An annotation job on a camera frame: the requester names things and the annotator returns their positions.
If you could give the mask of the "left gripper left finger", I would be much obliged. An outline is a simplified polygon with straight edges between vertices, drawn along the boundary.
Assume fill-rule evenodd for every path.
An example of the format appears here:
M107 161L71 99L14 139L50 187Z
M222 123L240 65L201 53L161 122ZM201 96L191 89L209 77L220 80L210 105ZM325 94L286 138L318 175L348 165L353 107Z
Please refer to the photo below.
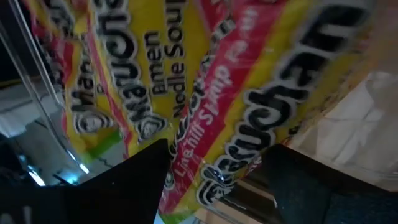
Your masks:
M170 166L160 139L113 168L68 189L68 224L153 224Z

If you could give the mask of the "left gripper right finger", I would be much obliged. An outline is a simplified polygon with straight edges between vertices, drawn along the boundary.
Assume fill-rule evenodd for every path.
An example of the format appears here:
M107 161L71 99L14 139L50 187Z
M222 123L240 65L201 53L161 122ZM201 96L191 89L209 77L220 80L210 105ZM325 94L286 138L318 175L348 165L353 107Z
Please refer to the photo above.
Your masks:
M398 224L398 192L281 144L265 150L261 169L285 224Z

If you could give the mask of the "green lime shrimp ramen packet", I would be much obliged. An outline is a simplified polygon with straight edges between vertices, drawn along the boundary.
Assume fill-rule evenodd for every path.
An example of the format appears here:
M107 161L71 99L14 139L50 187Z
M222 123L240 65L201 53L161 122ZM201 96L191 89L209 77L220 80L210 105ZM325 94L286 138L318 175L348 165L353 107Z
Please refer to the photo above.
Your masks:
M354 62L349 52L370 20L375 0L288 0L268 6L266 38L250 41L235 62L225 59L208 79L217 94L201 102L208 132L190 195L202 207L228 194L261 152L300 128L305 109L336 88Z
M261 0L91 0L88 43L128 156L166 139L171 166L159 205L177 223L201 203L199 170L221 150L228 114L252 75L283 4Z

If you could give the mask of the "clear plastic bin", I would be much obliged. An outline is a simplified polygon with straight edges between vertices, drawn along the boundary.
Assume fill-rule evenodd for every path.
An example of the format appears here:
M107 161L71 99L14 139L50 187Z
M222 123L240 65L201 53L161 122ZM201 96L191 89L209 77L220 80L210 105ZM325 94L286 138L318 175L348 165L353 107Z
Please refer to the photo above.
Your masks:
M308 105L300 128L273 146L281 144L398 192L398 0L375 1L370 20L349 49L356 59L336 88ZM50 152L69 157L83 171L82 183L132 157L90 54L90 2L0 0L0 77L11 72L20 76L32 100L31 107L12 111L8 118L0 116L0 131L18 133L16 124L41 118L47 132L28 141L27 147L42 150L43 157ZM250 172L258 170L265 177L265 150L228 194L177 223L166 223L160 216L163 188L155 219L179 224L199 210L217 212L222 202L239 195ZM0 185L0 224L68 224L65 196L82 183L45 184L40 169L32 166L28 175L34 180L31 184Z

